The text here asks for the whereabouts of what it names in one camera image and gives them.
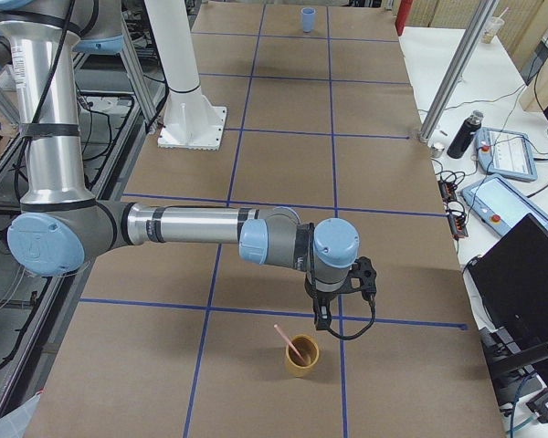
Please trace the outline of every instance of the black monitor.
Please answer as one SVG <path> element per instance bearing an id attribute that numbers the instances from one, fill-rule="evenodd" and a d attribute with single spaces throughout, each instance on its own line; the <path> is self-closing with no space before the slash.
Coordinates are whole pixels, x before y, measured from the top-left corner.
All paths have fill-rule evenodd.
<path id="1" fill-rule="evenodd" d="M 531 214 L 468 269 L 493 323 L 520 349 L 548 341 L 548 231 Z M 548 386 L 548 359 L 533 367 Z"/>

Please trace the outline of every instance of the bottle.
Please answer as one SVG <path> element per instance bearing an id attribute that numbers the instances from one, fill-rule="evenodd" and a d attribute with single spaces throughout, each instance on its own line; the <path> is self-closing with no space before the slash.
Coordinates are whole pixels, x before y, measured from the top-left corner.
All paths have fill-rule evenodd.
<path id="1" fill-rule="evenodd" d="M 473 111 L 468 116 L 457 132 L 457 135 L 448 146 L 447 155 L 450 158 L 460 158 L 467 150 L 475 132 L 481 127 L 481 121 L 483 120 L 483 113 L 481 111 Z"/>

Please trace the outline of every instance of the blue cup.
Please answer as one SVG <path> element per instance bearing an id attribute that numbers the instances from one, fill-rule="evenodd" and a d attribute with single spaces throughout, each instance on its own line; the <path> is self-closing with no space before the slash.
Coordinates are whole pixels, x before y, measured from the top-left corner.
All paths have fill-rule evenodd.
<path id="1" fill-rule="evenodd" d="M 302 23 L 302 32 L 311 32 L 314 28 L 314 16 L 317 11 L 313 7 L 303 7 L 300 11 L 300 22 Z"/>

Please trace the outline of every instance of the red object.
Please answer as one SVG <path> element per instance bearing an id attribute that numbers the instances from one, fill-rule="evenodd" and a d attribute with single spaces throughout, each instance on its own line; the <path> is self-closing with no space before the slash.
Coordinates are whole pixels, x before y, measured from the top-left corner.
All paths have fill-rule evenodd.
<path id="1" fill-rule="evenodd" d="M 410 15 L 410 9 L 412 9 L 413 3 L 414 0 L 402 0 L 402 3 L 400 3 L 398 15 L 395 18 L 395 31 L 397 32 L 399 37 L 401 37 L 402 33 L 404 32 L 404 26 L 406 25 L 406 21 L 408 20 L 408 16 Z"/>

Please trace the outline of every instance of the white desk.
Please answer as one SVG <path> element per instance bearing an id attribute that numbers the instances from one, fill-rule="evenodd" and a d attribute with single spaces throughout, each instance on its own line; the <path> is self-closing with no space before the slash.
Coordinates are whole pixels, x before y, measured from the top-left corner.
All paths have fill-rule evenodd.
<path id="1" fill-rule="evenodd" d="M 448 64 L 462 35 L 463 30 L 457 29 L 407 27 L 401 36 L 400 43 L 406 58 L 406 67 L 410 82 L 414 87 L 416 105 L 419 110 L 428 110 L 430 108 L 430 104 L 437 93 L 438 86 L 447 71 Z M 511 62 L 499 39 L 495 38 L 489 45 L 479 43 L 463 73 L 462 80 L 448 103 L 448 107 L 478 99 L 494 100 L 512 93 L 522 85 L 524 85 L 522 77 Z M 445 111 L 429 144 L 441 141 L 448 146 L 462 121 L 473 110 L 480 110 L 485 115 L 483 126 L 501 128 L 505 124 L 507 130 L 525 132 L 539 151 L 547 152 L 548 135 L 546 130 L 548 121 L 541 112 L 528 113 L 522 110 L 519 102 L 516 104 L 521 92 L 522 90 L 495 103 L 479 102 Z M 420 111 L 420 116 L 421 119 L 424 119 L 426 113 Z M 471 153 L 471 149 L 459 160 L 453 160 L 444 153 L 439 161 L 445 170 L 475 172 L 474 155 Z M 437 164 L 435 164 L 435 169 L 440 170 Z M 535 192 L 548 182 L 548 162 L 536 162 L 536 170 L 538 172 L 537 181 L 511 181 L 511 183 L 526 195 Z M 484 172 L 479 168 L 477 173 L 468 176 L 459 188 L 477 182 L 483 179 L 484 176 Z M 548 213 L 548 189 L 534 196 L 532 200 Z M 468 232 L 469 238 L 462 239 L 459 243 L 458 260 L 462 265 L 467 263 L 473 256 L 485 254 L 499 240 L 498 235 L 474 213 L 470 214 Z M 483 317 L 484 312 L 479 295 L 469 275 L 465 275 L 465 283 L 479 327 L 489 325 L 487 318 Z M 524 400 L 530 398 L 531 396 L 524 397 L 518 405 L 515 424 L 519 424 L 531 414 L 523 404 Z M 533 422 L 516 432 L 514 436 L 516 438 L 548 437 L 548 424 Z"/>

